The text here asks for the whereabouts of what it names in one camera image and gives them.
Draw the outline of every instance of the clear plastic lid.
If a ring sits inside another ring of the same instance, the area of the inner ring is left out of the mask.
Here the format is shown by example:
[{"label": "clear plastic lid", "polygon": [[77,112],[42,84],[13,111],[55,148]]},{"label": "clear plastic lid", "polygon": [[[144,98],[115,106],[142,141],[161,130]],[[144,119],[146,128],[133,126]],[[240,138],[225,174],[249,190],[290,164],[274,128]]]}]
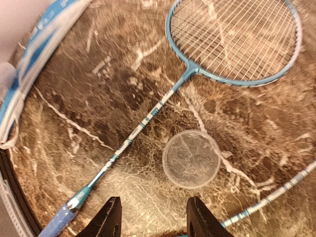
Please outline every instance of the clear plastic lid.
[{"label": "clear plastic lid", "polygon": [[221,152],[216,141],[198,130],[186,130],[168,141],[162,154],[163,169],[172,183],[197,189],[212,181],[219,170]]}]

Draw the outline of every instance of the marble surface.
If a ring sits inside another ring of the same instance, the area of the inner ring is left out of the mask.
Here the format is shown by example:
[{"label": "marble surface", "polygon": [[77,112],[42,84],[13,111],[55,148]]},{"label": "marble surface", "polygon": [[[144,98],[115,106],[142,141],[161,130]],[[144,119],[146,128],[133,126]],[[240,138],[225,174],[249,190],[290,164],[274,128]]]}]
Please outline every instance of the marble surface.
[{"label": "marble surface", "polygon": [[[20,119],[19,141],[10,153],[43,226],[93,178],[184,72],[185,65],[164,36],[172,2],[94,1],[40,74]],[[193,195],[219,220],[226,220],[314,159],[316,5],[311,0],[292,2],[301,15],[304,38],[290,72],[259,88],[192,77],[105,175],[61,236],[78,233],[111,196],[122,201],[124,237],[172,236],[185,230],[186,202]],[[14,63],[21,53],[17,49]],[[208,132],[223,152],[217,178],[198,190],[174,186],[162,169],[166,142],[186,129]],[[312,237],[315,187],[314,172],[228,230],[236,237]]]}]

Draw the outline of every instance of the transparent round lid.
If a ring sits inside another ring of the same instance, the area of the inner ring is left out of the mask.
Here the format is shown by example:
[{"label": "transparent round lid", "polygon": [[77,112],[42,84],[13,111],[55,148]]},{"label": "transparent round lid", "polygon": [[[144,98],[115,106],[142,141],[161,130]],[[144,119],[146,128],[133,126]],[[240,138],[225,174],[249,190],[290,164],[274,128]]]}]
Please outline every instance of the transparent round lid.
[{"label": "transparent round lid", "polygon": [[162,154],[163,169],[172,183],[197,189],[212,181],[219,170],[221,152],[210,135],[186,130],[173,136]]}]

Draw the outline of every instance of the blue badminton racket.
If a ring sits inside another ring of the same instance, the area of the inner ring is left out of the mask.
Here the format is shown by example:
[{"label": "blue badminton racket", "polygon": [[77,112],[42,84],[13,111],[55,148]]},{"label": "blue badminton racket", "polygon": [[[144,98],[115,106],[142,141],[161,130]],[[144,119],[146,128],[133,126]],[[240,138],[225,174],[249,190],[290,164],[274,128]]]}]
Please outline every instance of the blue badminton racket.
[{"label": "blue badminton racket", "polygon": [[293,66],[302,42],[300,19],[288,0],[178,0],[168,13],[165,31],[187,69],[92,181],[63,205],[41,237],[63,230],[106,171],[192,75],[227,85],[266,85]]}]

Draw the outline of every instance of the blue racket grip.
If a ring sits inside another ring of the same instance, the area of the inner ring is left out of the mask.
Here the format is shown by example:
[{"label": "blue racket grip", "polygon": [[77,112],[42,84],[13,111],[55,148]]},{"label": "blue racket grip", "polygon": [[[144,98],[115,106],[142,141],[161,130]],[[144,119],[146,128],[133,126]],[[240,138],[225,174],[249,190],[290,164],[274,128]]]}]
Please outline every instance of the blue racket grip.
[{"label": "blue racket grip", "polygon": [[71,222],[76,216],[66,204],[59,209],[56,215],[51,219],[47,226],[39,234],[39,237],[55,237]]}]

